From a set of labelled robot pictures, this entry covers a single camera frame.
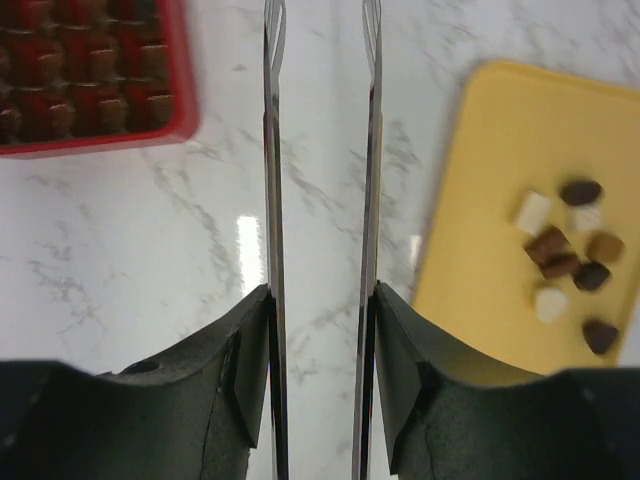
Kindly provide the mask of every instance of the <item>red box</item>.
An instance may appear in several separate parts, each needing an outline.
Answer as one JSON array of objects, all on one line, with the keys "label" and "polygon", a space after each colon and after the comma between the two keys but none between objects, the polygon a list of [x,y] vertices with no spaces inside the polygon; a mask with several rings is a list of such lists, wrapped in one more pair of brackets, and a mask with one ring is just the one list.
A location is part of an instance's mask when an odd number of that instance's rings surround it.
[{"label": "red box", "polygon": [[[186,24],[187,1],[157,0],[160,19],[158,22],[167,45],[168,85],[173,95],[173,115],[162,128],[146,132],[123,131],[114,135],[92,138],[65,138],[44,143],[5,144],[0,145],[0,155],[10,155],[13,158],[42,158],[179,143],[189,139],[199,126],[200,114],[197,101],[197,85],[189,48],[189,30]],[[113,29],[114,37],[117,36],[115,33],[116,26],[104,28]]]}]

